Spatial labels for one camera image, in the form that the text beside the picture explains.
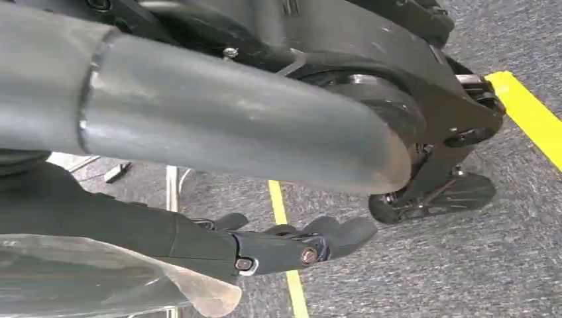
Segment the yellow tape line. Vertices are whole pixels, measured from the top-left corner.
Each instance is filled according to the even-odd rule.
[[[283,204],[283,193],[278,181],[269,181],[269,194],[271,196],[275,223],[287,224],[287,214],[285,214],[285,205]],[[289,285],[289,294],[291,295],[295,318],[309,318],[304,290],[298,271],[290,270],[285,274],[287,275],[287,284]]]
[[[562,171],[562,121],[510,72],[486,76],[507,108],[508,115]]]

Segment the metal pipe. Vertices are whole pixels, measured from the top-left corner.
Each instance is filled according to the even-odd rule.
[[[400,138],[318,87],[0,3],[0,148],[98,154],[360,193],[410,179]]]
[[[178,167],[166,166],[166,210],[172,212],[180,211],[178,170]]]

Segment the transparent plastic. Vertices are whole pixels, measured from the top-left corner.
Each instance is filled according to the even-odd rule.
[[[223,317],[237,286],[80,237],[0,235],[0,317],[123,317],[194,307]]]

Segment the small black wheel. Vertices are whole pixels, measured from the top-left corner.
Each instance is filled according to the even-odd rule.
[[[465,174],[453,177],[453,182],[443,193],[431,200],[432,207],[444,208],[449,212],[482,209],[496,195],[496,187],[490,179],[479,174]]]
[[[370,196],[368,207],[372,217],[381,223],[396,224],[401,221],[400,210],[386,202],[386,195]]]

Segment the bolt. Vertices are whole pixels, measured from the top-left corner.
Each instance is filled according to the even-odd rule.
[[[111,9],[111,0],[86,0],[86,3],[94,10],[105,12]]]
[[[237,48],[226,48],[223,50],[223,56],[225,58],[235,58],[238,56]]]
[[[305,265],[316,263],[318,261],[318,253],[314,248],[307,247],[302,251],[301,261]]]
[[[254,266],[254,261],[249,258],[239,258],[236,260],[236,263],[234,263],[234,267],[241,271],[250,270],[252,266]]]
[[[465,175],[465,172],[462,171],[461,167],[456,167],[455,169],[453,169],[453,175],[457,177],[461,177]]]

